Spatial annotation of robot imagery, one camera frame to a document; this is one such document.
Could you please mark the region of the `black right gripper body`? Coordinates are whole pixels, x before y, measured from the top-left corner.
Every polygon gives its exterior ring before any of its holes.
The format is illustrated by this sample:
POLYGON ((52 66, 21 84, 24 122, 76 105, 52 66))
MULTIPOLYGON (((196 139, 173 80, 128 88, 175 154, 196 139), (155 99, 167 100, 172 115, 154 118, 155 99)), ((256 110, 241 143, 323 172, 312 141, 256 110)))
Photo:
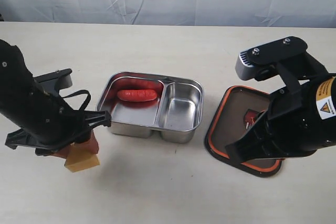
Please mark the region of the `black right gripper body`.
POLYGON ((315 153, 315 88, 302 89, 302 106, 290 111, 290 96, 269 94, 268 108, 239 138, 225 146, 229 159, 245 163, 253 159, 307 157, 315 153))

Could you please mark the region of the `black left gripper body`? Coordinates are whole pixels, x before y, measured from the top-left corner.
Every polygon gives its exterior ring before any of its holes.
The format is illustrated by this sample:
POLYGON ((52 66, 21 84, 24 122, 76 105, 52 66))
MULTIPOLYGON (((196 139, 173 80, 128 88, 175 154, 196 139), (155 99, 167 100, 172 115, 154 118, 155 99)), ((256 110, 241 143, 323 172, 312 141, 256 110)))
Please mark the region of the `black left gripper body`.
POLYGON ((71 96, 85 94, 81 107, 73 109, 63 97, 54 96, 38 84, 20 87, 4 87, 4 115, 19 126, 9 133, 5 145, 11 149, 19 146, 33 147, 40 155, 56 152, 71 143, 83 143, 97 126, 110 126, 107 111, 87 111, 91 95, 79 90, 71 96))

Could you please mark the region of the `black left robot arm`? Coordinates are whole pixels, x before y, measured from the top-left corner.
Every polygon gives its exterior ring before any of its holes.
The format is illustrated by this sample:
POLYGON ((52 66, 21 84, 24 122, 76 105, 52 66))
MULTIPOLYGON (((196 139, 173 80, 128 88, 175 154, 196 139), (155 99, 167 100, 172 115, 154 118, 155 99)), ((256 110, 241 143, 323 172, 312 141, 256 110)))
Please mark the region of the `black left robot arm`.
POLYGON ((71 146, 97 154, 99 144, 93 133, 98 126, 110 126, 107 111, 88 111, 91 95, 79 90, 69 95, 86 98, 73 109, 61 89, 72 85, 71 69, 34 77, 17 46, 1 41, 1 114, 19 127, 9 133, 5 145, 11 149, 31 147, 37 156, 66 158, 71 146))

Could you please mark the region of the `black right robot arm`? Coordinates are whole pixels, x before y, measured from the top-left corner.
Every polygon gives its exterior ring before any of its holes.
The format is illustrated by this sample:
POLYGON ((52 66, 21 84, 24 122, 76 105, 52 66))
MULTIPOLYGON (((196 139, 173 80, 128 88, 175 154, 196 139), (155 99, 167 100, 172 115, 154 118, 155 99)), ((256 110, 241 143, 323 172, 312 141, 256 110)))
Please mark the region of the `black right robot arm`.
POLYGON ((310 79, 299 94, 283 90, 272 93, 267 110, 239 140, 226 145, 232 161, 307 157, 335 146, 335 73, 310 79))

